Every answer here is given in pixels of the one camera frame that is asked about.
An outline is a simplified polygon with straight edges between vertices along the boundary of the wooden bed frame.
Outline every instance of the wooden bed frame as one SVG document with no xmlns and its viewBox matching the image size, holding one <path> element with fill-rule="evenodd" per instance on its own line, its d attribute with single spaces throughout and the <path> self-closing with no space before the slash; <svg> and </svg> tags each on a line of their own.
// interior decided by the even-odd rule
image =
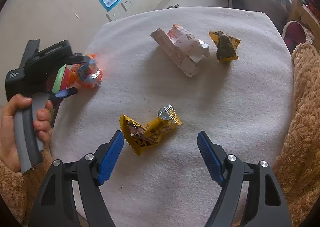
<svg viewBox="0 0 320 227">
<path fill-rule="evenodd" d="M 313 46 L 320 50 L 320 22 L 314 14 L 302 3 L 301 0 L 293 0 L 288 16 L 289 21 L 298 21 L 305 25 L 314 35 Z"/>
</svg>

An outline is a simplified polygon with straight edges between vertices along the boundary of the white tablecloth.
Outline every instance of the white tablecloth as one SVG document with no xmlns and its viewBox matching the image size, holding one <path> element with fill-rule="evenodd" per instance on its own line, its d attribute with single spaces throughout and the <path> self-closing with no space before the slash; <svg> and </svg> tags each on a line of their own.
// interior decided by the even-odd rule
<svg viewBox="0 0 320 227">
<path fill-rule="evenodd" d="M 187 77 L 151 38 L 177 23 L 210 45 L 201 71 Z M 239 60 L 219 63 L 208 32 L 241 40 Z M 108 142 L 126 114 L 141 124 L 172 104 L 183 125 L 138 157 L 125 142 L 109 181 L 100 190 L 116 226 L 204 226 L 219 196 L 197 148 L 205 130 L 214 143 L 245 162 L 272 164 L 291 116 L 293 65 L 280 34 L 263 13 L 215 7 L 147 12 L 105 24 L 87 53 L 104 70 L 99 90 L 63 101 L 52 152 L 80 159 Z M 79 213 L 80 194 L 74 190 Z"/>
</svg>

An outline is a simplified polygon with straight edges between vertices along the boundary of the red shoe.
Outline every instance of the red shoe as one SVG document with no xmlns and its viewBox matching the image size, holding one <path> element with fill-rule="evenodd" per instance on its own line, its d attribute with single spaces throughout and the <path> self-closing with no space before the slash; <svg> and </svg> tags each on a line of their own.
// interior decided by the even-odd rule
<svg viewBox="0 0 320 227">
<path fill-rule="evenodd" d="M 290 54 L 292 54 L 297 45 L 307 42 L 306 33 L 302 25 L 297 21 L 290 21 L 284 26 L 282 39 Z"/>
</svg>

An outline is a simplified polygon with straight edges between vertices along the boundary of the fluffy brown fabric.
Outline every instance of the fluffy brown fabric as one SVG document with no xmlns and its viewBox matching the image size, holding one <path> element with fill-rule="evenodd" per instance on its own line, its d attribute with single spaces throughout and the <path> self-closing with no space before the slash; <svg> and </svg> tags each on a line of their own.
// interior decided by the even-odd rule
<svg viewBox="0 0 320 227">
<path fill-rule="evenodd" d="M 0 160 L 0 193 L 20 224 L 28 223 L 36 194 L 53 161 L 48 147 L 42 157 L 43 163 L 27 176 L 12 172 Z"/>
<path fill-rule="evenodd" d="M 320 55 L 310 44 L 292 53 L 292 121 L 273 171 L 282 187 L 292 226 L 305 219 L 320 194 Z"/>
</svg>

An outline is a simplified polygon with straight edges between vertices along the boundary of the person's left hand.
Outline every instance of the person's left hand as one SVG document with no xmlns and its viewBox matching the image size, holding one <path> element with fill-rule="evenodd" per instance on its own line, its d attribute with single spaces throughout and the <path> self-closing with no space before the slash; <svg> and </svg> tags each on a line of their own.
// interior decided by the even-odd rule
<svg viewBox="0 0 320 227">
<path fill-rule="evenodd" d="M 13 96 L 2 109 L 0 159 L 14 172 L 20 171 L 20 161 L 14 140 L 13 115 L 18 108 L 24 109 L 29 107 L 31 102 L 31 98 L 25 98 L 21 94 L 17 94 Z M 49 144 L 51 141 L 52 128 L 50 126 L 50 110 L 52 109 L 52 102 L 48 100 L 45 109 L 39 109 L 37 111 L 37 119 L 33 122 L 34 129 L 37 131 L 39 139 L 44 144 Z"/>
</svg>

